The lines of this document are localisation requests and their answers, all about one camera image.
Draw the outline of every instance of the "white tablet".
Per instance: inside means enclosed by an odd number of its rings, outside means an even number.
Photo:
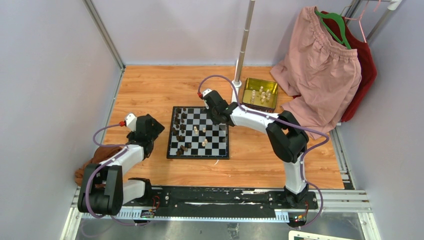
[[[288,240],[354,240],[348,238],[341,238],[335,236],[324,236],[314,233],[303,231],[290,231],[288,233]]]

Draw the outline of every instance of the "elastic waistband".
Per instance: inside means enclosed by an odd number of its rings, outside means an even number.
[[[313,36],[316,39],[318,43],[322,45],[324,49],[329,51],[330,53],[333,53],[339,57],[345,57],[345,58],[357,58],[358,52],[356,49],[342,49],[340,47],[334,46],[331,44],[329,37],[323,32],[323,29],[321,28],[321,22],[318,16],[315,14],[315,9],[317,9],[316,6],[308,6],[307,9],[307,17],[310,21],[310,27],[313,31]]]

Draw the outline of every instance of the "brown fabric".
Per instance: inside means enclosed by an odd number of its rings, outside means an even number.
[[[114,147],[100,146],[99,148],[97,148],[93,158],[90,159],[90,161],[84,163],[84,165],[80,169],[75,171],[75,183],[81,187],[81,185],[83,184],[84,169],[86,169],[87,165],[98,164],[104,160],[111,158],[113,155],[119,153],[119,151],[121,150],[122,150],[122,147],[120,146],[114,146]]]

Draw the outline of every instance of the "chessboard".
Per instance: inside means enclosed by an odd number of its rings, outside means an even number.
[[[213,125],[205,112],[205,107],[174,106],[166,157],[230,159],[228,125]]]

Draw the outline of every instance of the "wooden tabletop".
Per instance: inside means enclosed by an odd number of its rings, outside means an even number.
[[[244,67],[247,77],[274,81],[270,67]],[[285,185],[283,162],[274,154],[266,134],[236,126],[229,129],[230,159],[167,159],[173,106],[204,106],[197,95],[203,78],[220,74],[234,78],[233,66],[128,66],[116,98],[109,124],[119,123],[132,112],[136,116],[150,114],[165,130],[154,142],[149,158],[134,166],[125,178],[147,178],[153,185],[282,188]],[[211,78],[202,90],[217,90],[228,103],[231,87],[223,79]],[[293,98],[280,88],[278,107]],[[126,127],[107,131],[105,144],[126,143]],[[308,146],[323,141],[310,139]],[[331,142],[311,151],[305,157],[306,178],[324,189],[343,189],[342,177]]]

